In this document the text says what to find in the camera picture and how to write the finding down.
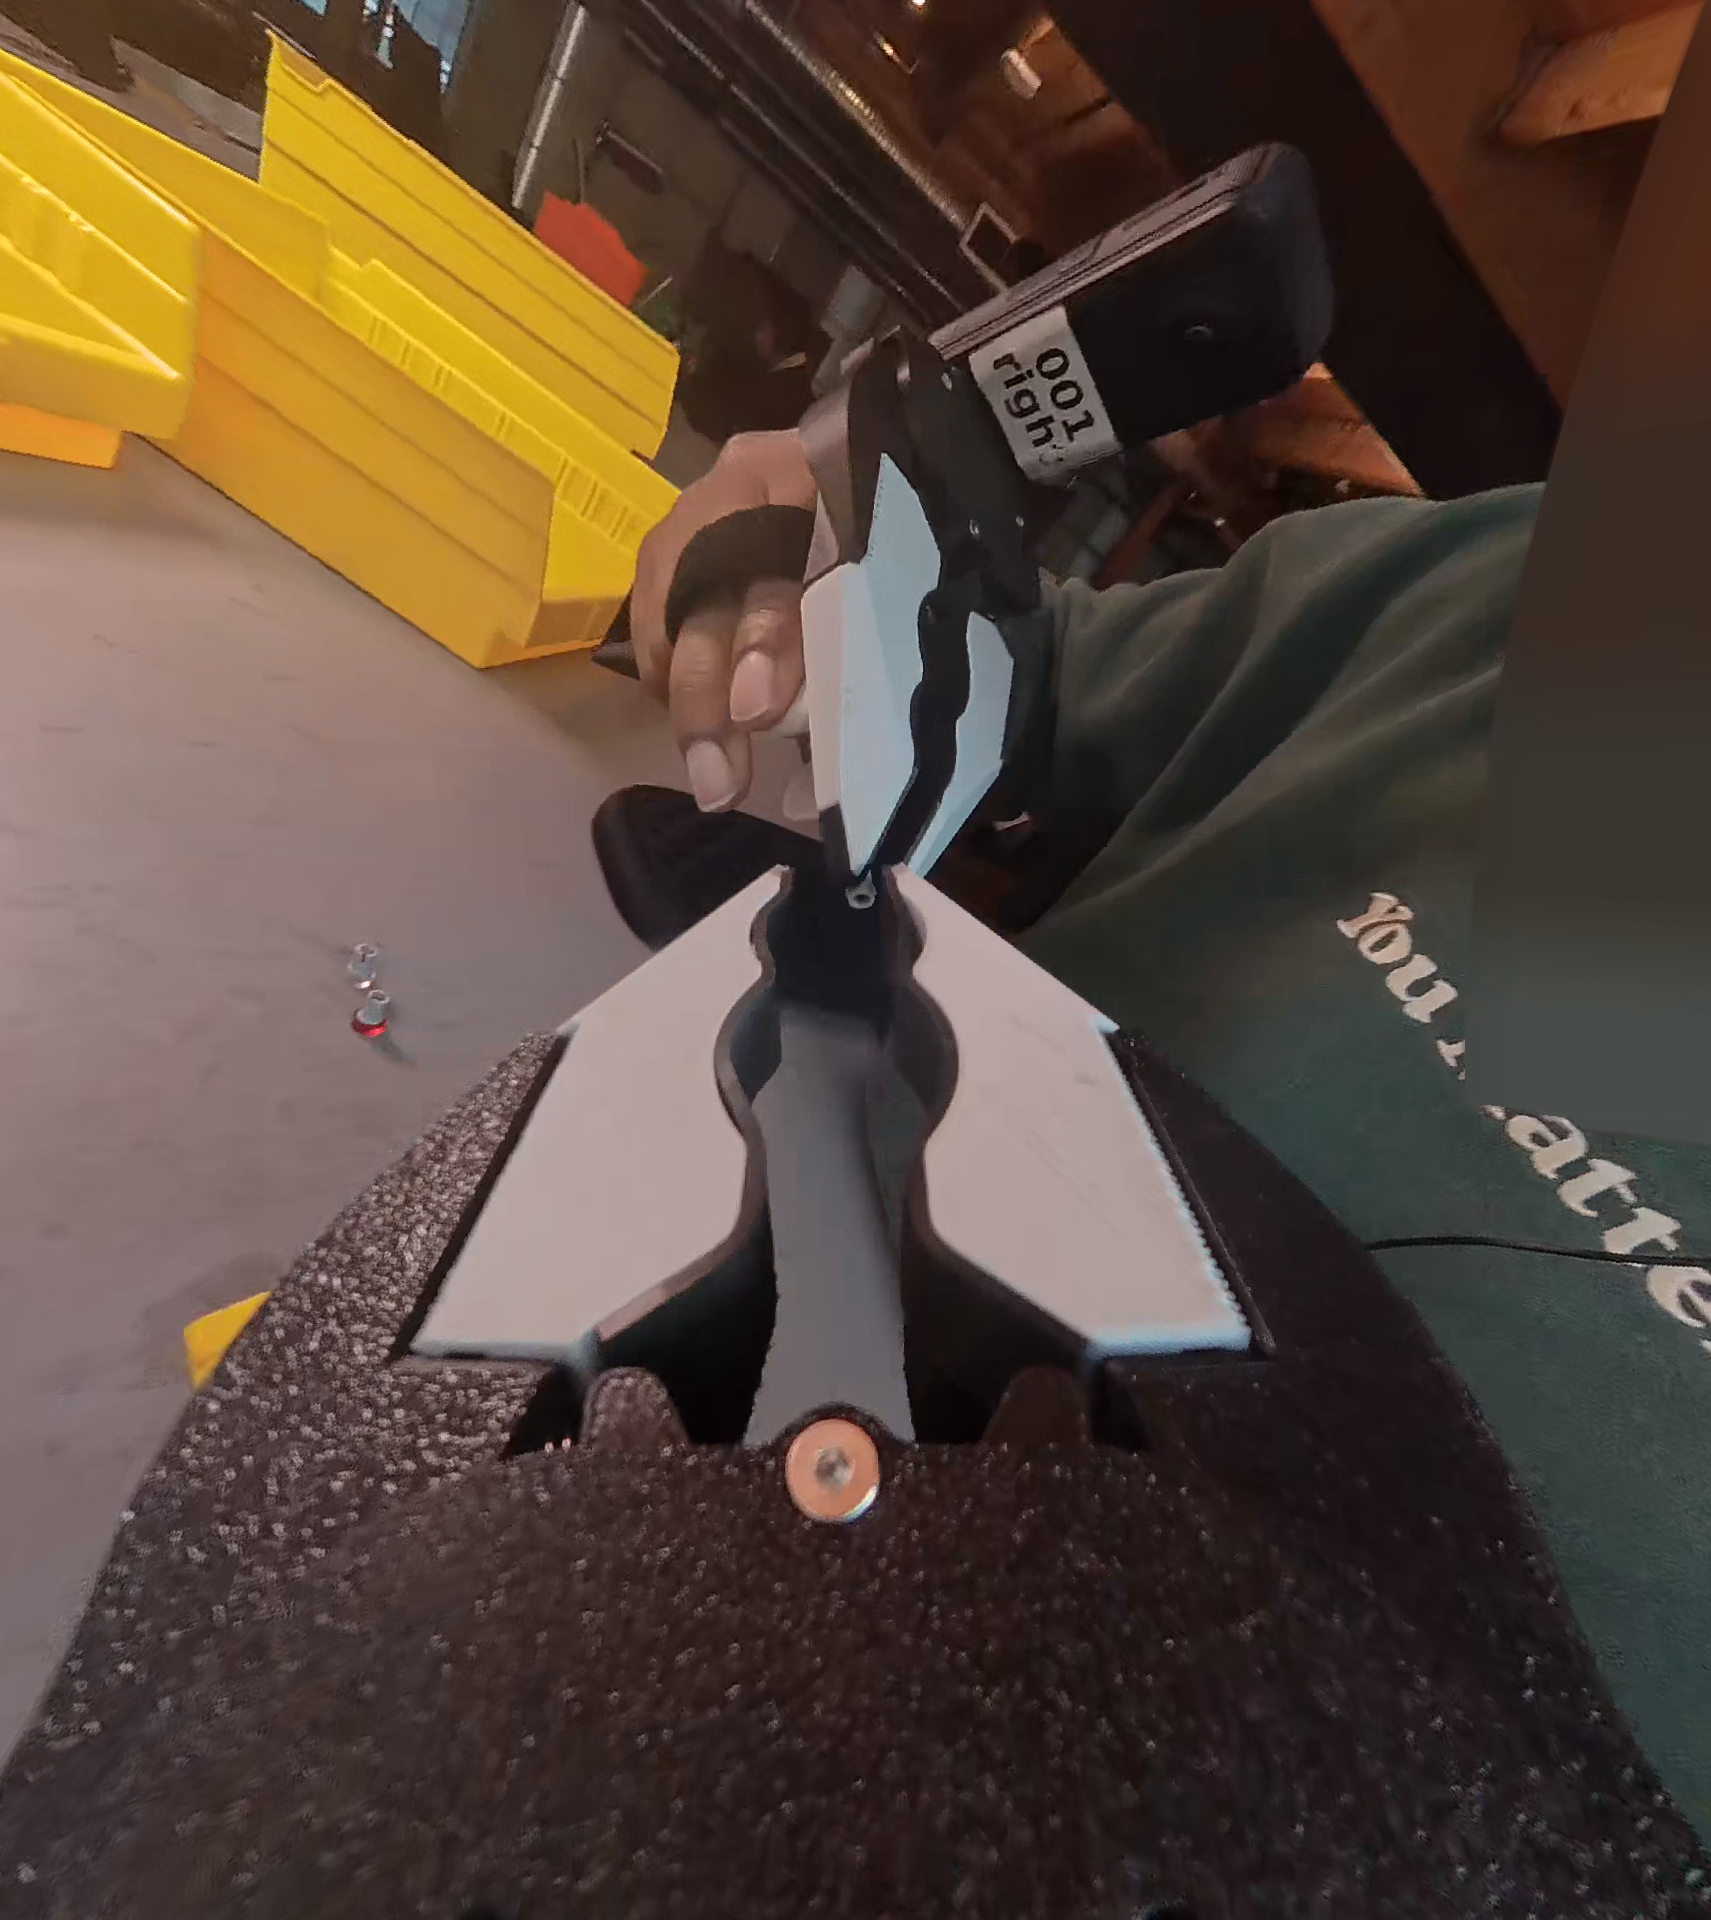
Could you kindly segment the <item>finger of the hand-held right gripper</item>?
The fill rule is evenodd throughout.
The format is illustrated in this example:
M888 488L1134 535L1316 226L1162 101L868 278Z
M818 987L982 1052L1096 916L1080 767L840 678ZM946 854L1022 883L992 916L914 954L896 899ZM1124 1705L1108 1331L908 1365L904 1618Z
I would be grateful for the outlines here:
M890 866L930 879L992 788L1004 779L1014 661L982 613L940 618L932 691L916 696L914 777L890 826Z
M854 883L876 864L916 780L920 614L942 575L920 497L888 453L870 508L866 553L828 568L802 598L820 825L838 822Z

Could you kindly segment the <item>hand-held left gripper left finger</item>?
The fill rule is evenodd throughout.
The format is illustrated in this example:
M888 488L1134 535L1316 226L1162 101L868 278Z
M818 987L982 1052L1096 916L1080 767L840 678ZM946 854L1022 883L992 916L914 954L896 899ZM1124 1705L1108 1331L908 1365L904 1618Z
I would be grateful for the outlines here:
M580 1404L652 1374L700 1444L748 1438L776 1319L772 869L580 1011L412 1315L420 1363L538 1365Z

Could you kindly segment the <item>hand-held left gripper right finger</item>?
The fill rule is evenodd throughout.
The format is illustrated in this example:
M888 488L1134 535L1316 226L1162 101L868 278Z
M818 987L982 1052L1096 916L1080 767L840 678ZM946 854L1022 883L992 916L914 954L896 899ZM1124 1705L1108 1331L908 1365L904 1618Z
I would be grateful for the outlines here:
M916 1441L986 1438L1032 1373L1118 1430L1120 1371L1252 1360L1252 1309L1118 1024L930 881L894 872L888 907Z

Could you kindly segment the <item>yellow lego panel piece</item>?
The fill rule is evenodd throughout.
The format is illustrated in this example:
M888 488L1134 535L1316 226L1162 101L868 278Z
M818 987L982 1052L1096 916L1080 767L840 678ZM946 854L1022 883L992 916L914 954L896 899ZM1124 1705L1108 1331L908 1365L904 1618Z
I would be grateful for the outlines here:
M209 1310L185 1326L183 1350L193 1392L203 1392L217 1377L219 1367L273 1299L261 1291Z

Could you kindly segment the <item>person's right hand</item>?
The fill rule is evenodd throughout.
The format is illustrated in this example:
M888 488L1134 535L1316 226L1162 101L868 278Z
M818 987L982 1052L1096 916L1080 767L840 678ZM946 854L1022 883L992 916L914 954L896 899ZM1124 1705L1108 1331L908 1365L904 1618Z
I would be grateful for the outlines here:
M758 581L690 613L668 635L668 594L684 550L708 527L760 508L812 511L818 488L794 432L724 445L642 543L632 582L630 639L640 683L670 714L698 807L746 802L758 739L804 686L802 586Z

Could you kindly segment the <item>black mesh cushion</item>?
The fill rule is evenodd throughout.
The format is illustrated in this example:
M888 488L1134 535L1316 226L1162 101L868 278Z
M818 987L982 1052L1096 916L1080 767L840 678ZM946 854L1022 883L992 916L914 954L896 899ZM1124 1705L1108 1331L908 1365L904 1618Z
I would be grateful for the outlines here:
M800 830L740 810L706 812L660 785L614 793L590 830L608 897L650 951L674 945L772 869L820 861L820 844Z

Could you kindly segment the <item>small orange plastic object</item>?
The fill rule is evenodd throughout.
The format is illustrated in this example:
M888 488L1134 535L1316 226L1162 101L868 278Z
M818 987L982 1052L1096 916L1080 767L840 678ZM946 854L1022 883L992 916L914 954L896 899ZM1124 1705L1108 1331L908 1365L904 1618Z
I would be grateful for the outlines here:
M620 308L630 310L642 295L644 263L592 205L546 190L532 220L532 237Z

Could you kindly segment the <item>person's green sweatshirt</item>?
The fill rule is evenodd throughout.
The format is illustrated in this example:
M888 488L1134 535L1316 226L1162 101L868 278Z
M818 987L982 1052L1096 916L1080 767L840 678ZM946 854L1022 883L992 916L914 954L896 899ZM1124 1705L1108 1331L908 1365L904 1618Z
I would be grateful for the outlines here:
M1160 894L1060 904L1032 954L1378 1244L1711 1853L1711 1150L1484 1105L1466 886L1432 862L1168 916Z

